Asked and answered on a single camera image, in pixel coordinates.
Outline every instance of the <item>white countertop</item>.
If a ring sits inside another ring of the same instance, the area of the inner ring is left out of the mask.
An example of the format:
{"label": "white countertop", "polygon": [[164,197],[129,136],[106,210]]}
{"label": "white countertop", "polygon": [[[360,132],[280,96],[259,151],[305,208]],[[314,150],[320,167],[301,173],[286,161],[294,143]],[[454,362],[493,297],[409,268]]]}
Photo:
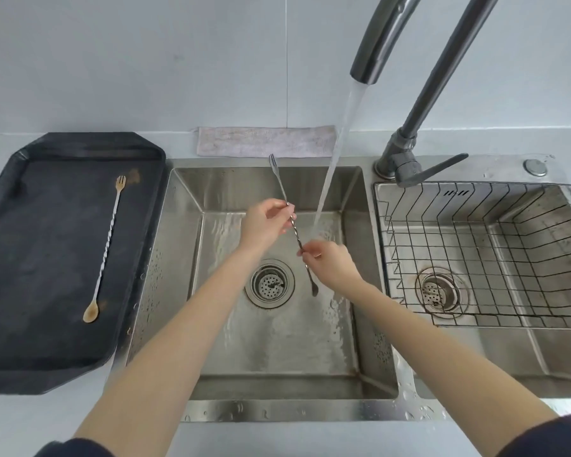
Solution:
{"label": "white countertop", "polygon": [[[195,133],[140,133],[169,158],[195,157]],[[390,132],[352,133],[345,155],[378,155]],[[40,135],[0,135],[0,172]],[[571,182],[571,129],[422,131],[415,153],[551,153]],[[31,456],[72,436],[102,393],[111,361],[40,396],[0,396],[0,456]],[[452,422],[182,423],[170,456],[475,456]]]}

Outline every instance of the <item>drain strainer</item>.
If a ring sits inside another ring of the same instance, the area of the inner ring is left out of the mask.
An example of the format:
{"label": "drain strainer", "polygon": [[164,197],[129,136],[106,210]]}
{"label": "drain strainer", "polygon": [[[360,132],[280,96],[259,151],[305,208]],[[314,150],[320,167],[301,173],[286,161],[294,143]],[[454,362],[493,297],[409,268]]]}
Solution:
{"label": "drain strainer", "polygon": [[294,293],[294,274],[280,260],[262,260],[245,286],[245,294],[257,307],[280,307]]}
{"label": "drain strainer", "polygon": [[469,306],[469,286],[445,268],[427,268],[417,276],[415,291],[425,310],[437,317],[459,317]]}

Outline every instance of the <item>wall tile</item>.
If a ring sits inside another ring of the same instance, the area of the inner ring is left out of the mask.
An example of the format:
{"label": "wall tile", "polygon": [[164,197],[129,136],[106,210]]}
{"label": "wall tile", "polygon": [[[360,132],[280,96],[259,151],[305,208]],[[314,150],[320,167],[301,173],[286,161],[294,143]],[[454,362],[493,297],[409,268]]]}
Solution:
{"label": "wall tile", "polygon": [[[378,0],[287,0],[288,125],[338,123]],[[395,129],[468,0],[421,0],[354,129]],[[499,0],[423,128],[571,125],[571,0]]]}
{"label": "wall tile", "polygon": [[0,131],[286,124],[285,0],[0,0]]}

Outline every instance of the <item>forearm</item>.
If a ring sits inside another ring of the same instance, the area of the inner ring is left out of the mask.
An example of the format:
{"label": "forearm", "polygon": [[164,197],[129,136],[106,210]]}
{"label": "forearm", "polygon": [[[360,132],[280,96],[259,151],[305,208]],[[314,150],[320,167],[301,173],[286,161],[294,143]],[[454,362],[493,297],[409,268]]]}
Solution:
{"label": "forearm", "polygon": [[495,366],[363,281],[347,295],[388,336],[485,457],[556,414]]}
{"label": "forearm", "polygon": [[145,345],[76,432],[116,457],[162,456],[205,358],[259,256],[236,250]]}

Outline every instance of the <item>wire rack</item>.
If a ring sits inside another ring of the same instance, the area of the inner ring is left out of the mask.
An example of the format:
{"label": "wire rack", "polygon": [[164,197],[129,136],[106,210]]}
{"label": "wire rack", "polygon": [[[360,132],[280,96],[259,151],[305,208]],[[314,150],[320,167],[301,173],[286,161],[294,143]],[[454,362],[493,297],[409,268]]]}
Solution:
{"label": "wire rack", "polygon": [[377,183],[392,298],[434,325],[571,328],[571,186]]}

